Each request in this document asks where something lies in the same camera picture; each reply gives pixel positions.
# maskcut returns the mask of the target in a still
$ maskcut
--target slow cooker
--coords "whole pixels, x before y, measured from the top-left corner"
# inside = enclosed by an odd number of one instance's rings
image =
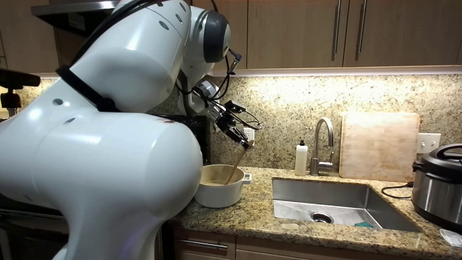
[[[411,202],[426,220],[462,234],[462,143],[437,148],[416,162]]]

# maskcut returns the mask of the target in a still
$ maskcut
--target faucet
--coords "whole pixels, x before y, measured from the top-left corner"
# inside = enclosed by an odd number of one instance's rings
[[[328,143],[329,143],[329,149],[330,149],[330,162],[320,162],[319,158],[317,158],[317,153],[319,153],[319,130],[320,130],[323,123],[328,127]],[[313,150],[313,155],[312,155],[312,159],[310,159],[309,174],[310,175],[319,175],[319,169],[332,171],[333,169],[332,156],[333,156],[333,127],[332,127],[332,122],[328,117],[322,117],[316,124],[315,150]]]

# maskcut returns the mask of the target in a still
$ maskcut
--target wooden cutting board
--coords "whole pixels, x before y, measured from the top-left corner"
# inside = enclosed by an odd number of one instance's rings
[[[345,113],[339,174],[342,178],[411,181],[420,117],[414,113]]]

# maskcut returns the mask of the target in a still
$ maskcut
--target soap dispenser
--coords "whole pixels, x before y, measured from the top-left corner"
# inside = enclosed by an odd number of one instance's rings
[[[294,174],[306,175],[306,163],[307,163],[307,146],[302,139],[294,150]]]

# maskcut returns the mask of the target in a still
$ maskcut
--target wall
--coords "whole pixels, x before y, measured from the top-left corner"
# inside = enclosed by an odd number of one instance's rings
[[[42,77],[39,88],[19,91],[23,104],[53,80]],[[456,74],[241,77],[231,80],[226,100],[245,106],[263,126],[242,161],[247,166],[291,169],[296,143],[312,145],[320,117],[333,123],[338,162],[343,111],[413,111],[420,114],[420,132],[442,133],[442,145],[462,143],[462,75]],[[241,150],[219,132],[211,142],[213,163],[232,163]]]

